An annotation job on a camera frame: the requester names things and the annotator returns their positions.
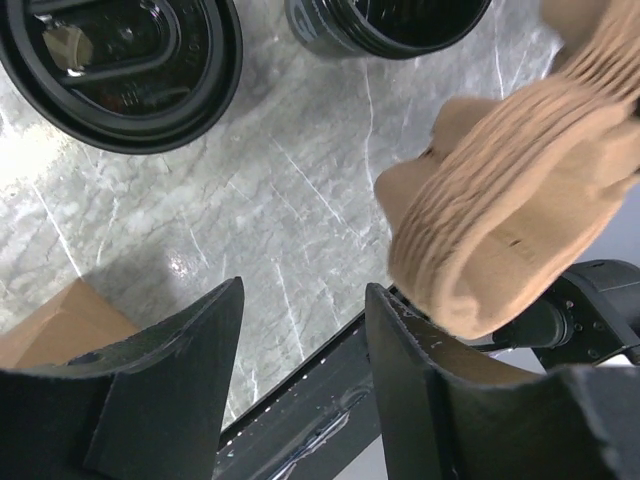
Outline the black cup lid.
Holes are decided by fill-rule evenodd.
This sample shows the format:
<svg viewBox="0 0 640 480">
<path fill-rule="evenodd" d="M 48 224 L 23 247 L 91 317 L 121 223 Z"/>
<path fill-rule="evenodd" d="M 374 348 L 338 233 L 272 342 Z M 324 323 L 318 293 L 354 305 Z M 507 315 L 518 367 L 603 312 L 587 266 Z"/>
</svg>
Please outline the black cup lid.
<svg viewBox="0 0 640 480">
<path fill-rule="evenodd" d="M 147 155 L 224 115 L 243 61 L 231 1 L 5 1 L 1 62 L 54 126 L 88 145 Z"/>
</svg>

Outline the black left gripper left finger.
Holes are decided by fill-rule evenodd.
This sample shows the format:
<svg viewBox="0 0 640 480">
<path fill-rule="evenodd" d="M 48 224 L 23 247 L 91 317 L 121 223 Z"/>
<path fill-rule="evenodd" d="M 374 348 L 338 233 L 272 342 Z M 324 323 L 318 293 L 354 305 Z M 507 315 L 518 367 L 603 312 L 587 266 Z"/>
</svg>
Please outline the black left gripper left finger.
<svg viewBox="0 0 640 480">
<path fill-rule="evenodd" d="M 1 373 L 5 479 L 209 479 L 237 352 L 231 278 L 126 340 Z"/>
</svg>

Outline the brown pulp cup carrier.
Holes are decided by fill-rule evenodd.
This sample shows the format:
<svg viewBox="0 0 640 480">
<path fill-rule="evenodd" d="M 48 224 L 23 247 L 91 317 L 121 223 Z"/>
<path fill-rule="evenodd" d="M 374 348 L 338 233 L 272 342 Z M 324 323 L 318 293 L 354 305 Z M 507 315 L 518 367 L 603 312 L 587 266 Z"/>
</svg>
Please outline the brown pulp cup carrier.
<svg viewBox="0 0 640 480">
<path fill-rule="evenodd" d="M 530 306 L 639 180 L 638 3 L 545 1 L 540 14 L 563 40 L 550 74 L 502 100 L 448 100 L 427 150 L 375 184 L 393 282 L 469 340 Z"/>
</svg>

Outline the brown paper bag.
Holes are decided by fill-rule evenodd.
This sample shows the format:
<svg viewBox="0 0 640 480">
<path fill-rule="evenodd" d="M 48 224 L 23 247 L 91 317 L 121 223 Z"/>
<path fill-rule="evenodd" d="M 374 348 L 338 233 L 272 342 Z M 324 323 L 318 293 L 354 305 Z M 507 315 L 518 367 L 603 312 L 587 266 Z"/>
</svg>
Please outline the brown paper bag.
<svg viewBox="0 0 640 480">
<path fill-rule="evenodd" d="M 62 365 L 137 332 L 128 318 L 77 279 L 1 335 L 1 366 Z"/>
</svg>

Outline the black takeout cup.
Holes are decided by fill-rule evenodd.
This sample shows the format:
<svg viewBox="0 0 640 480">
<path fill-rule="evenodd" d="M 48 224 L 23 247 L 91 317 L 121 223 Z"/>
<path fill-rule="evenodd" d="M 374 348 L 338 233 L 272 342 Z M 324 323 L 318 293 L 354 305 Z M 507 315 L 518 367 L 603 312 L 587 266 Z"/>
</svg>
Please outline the black takeout cup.
<svg viewBox="0 0 640 480">
<path fill-rule="evenodd" d="M 409 60 L 468 35 L 490 0 L 289 0 L 290 29 L 310 52 L 331 59 Z"/>
</svg>

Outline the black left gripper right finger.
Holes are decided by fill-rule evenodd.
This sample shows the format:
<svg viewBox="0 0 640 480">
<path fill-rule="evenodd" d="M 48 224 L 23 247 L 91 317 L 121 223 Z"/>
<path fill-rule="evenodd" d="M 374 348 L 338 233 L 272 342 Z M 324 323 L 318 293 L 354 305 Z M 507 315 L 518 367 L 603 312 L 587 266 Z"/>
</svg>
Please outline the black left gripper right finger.
<svg viewBox="0 0 640 480">
<path fill-rule="evenodd" d="M 367 344 L 392 479 L 635 479 L 639 371 L 535 374 L 366 289 Z"/>
</svg>

